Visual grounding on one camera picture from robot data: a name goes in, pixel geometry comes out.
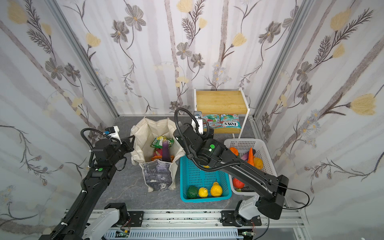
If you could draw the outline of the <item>purple eggplant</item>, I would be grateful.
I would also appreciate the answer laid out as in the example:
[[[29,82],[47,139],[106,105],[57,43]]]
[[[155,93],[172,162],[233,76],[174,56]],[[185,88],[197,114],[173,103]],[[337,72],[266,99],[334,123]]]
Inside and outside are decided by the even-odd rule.
[[[164,141],[163,142],[163,148],[162,148],[163,154],[162,154],[162,161],[171,163],[171,154],[169,150],[169,142]]]

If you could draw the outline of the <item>cream canvas tote bag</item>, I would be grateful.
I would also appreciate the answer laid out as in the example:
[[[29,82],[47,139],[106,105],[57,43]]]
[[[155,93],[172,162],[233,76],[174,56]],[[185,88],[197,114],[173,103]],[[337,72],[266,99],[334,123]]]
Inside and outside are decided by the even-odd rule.
[[[155,157],[155,153],[162,150],[152,146],[159,137],[175,140],[175,130],[176,125],[169,118],[159,121],[143,118],[131,128],[131,135],[135,136],[132,164],[141,167],[149,192],[176,189],[178,160],[185,155],[185,151],[177,141],[169,144],[171,161],[167,162],[162,157]]]

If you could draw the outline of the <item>orange candy bag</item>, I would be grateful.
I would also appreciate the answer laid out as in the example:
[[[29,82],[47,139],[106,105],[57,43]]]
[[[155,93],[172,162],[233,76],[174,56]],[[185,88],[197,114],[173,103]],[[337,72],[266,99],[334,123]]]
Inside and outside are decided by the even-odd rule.
[[[171,155],[171,161],[170,161],[170,163],[174,161],[174,158],[175,158],[175,156]],[[151,161],[162,160],[162,159],[163,159],[162,156],[153,156],[153,157],[151,158]]]

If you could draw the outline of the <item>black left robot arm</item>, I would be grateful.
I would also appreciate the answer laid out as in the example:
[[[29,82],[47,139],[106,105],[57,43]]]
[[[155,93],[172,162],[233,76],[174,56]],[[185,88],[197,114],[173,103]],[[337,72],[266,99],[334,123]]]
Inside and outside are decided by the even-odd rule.
[[[40,236],[41,240],[101,240],[114,225],[122,226],[130,220],[125,204],[110,204],[91,224],[88,220],[103,192],[119,171],[116,164],[134,151],[135,136],[121,139],[118,127],[109,127],[105,131],[96,130],[101,140],[92,144],[84,128],[80,135],[90,147],[89,171],[81,181],[81,192],[67,214],[50,234]]]

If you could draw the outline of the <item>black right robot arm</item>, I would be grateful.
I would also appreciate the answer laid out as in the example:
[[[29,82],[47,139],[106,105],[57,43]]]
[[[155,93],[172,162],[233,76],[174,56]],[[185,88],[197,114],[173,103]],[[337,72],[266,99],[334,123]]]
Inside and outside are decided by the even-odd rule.
[[[223,171],[240,180],[259,195],[249,206],[256,209],[249,217],[250,210],[239,210],[239,215],[244,219],[251,219],[255,215],[264,215],[273,220],[279,220],[285,203],[289,179],[283,175],[278,177],[265,173],[241,158],[237,157],[224,144],[208,134],[201,135],[194,130],[192,125],[178,123],[179,112],[188,114],[199,126],[197,119],[185,108],[177,108],[174,113],[176,130],[174,138],[186,152],[187,158],[195,166],[205,172]]]

